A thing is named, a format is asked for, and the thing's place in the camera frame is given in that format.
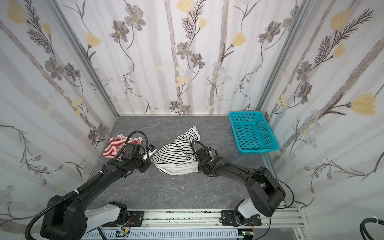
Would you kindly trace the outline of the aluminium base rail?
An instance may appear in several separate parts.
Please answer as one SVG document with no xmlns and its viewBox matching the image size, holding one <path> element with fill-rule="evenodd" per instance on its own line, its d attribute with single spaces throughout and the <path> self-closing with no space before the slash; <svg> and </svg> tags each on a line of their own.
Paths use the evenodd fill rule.
<svg viewBox="0 0 384 240">
<path fill-rule="evenodd" d="M 144 211 L 141 227 L 136 229 L 214 229 L 214 228 L 252 228 L 224 227 L 220 223 L 222 209 L 195 210 L 129 210 Z M 261 226 L 257 228 L 303 228 L 304 221 L 297 209 L 277 210 L 271 218 L 260 215 Z"/>
</svg>

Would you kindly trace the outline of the teal plastic basket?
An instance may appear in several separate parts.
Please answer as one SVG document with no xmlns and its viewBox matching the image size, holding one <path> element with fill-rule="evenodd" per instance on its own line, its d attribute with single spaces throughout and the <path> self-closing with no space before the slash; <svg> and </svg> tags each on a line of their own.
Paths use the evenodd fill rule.
<svg viewBox="0 0 384 240">
<path fill-rule="evenodd" d="M 239 154 L 256 155 L 279 150 L 279 144 L 261 112 L 232 112 L 229 118 Z"/>
</svg>

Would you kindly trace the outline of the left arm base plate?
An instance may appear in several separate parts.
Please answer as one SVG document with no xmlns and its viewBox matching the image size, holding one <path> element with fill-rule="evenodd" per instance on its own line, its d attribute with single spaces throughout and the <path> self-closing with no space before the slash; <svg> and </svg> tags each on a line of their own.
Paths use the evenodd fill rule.
<svg viewBox="0 0 384 240">
<path fill-rule="evenodd" d="M 144 220 L 144 211 L 127 211 L 122 227 L 141 227 Z"/>
</svg>

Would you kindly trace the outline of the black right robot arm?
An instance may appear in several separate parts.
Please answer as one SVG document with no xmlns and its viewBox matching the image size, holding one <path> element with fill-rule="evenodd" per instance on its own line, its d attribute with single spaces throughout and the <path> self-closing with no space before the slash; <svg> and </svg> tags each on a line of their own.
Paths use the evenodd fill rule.
<svg viewBox="0 0 384 240">
<path fill-rule="evenodd" d="M 202 172 L 207 177 L 225 177 L 246 187 L 249 198 L 242 200 L 234 210 L 222 211 L 223 226 L 239 227 L 254 224 L 261 225 L 257 218 L 272 217 L 286 192 L 279 181 L 265 167 L 244 168 L 211 154 L 205 149 L 194 152 Z"/>
</svg>

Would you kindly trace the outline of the black white striped tank top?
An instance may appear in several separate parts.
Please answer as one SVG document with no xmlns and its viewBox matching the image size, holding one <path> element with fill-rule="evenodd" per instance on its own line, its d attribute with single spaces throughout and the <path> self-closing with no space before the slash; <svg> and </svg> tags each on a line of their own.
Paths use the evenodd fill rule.
<svg viewBox="0 0 384 240">
<path fill-rule="evenodd" d="M 151 162 L 161 173 L 170 176 L 196 173 L 199 170 L 199 163 L 193 154 L 191 144 L 200 140 L 197 127 L 193 126 L 178 136 L 174 142 L 160 148 L 151 158 Z"/>
</svg>

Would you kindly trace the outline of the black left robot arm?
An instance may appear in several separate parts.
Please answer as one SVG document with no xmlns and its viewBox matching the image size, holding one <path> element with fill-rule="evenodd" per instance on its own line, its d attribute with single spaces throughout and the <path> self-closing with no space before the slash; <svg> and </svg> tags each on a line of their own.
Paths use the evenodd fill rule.
<svg viewBox="0 0 384 240">
<path fill-rule="evenodd" d="M 49 240 L 80 240 L 86 233 L 107 226 L 126 226 L 132 218 L 125 204 L 116 201 L 90 210 L 90 204 L 110 185 L 139 170 L 144 173 L 151 156 L 157 151 L 154 145 L 143 147 L 127 143 L 114 158 L 102 166 L 101 171 L 82 186 L 65 196 L 50 199 L 43 214 L 40 235 Z"/>
</svg>

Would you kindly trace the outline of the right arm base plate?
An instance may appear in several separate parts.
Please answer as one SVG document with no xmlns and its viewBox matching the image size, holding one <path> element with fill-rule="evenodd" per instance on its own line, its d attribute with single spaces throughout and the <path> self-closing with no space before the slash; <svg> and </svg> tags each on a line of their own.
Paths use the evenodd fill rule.
<svg viewBox="0 0 384 240">
<path fill-rule="evenodd" d="M 261 217 L 259 214 L 254 215 L 249 219 L 246 219 L 239 212 L 236 212 L 234 210 L 222 210 L 220 223 L 224 227 L 256 227 L 262 225 Z"/>
</svg>

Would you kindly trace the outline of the red white striped tank top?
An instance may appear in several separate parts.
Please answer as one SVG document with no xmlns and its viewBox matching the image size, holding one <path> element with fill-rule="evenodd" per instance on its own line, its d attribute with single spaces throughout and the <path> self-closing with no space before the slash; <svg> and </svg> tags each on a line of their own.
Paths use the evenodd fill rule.
<svg viewBox="0 0 384 240">
<path fill-rule="evenodd" d="M 106 149 L 103 152 L 103 158 L 114 158 L 117 153 L 123 148 L 124 144 L 126 143 L 126 139 L 127 137 L 125 137 L 123 134 L 118 134 L 116 137 L 111 138 L 107 144 Z M 128 143 L 140 145 L 142 141 L 142 137 L 130 138 Z"/>
</svg>

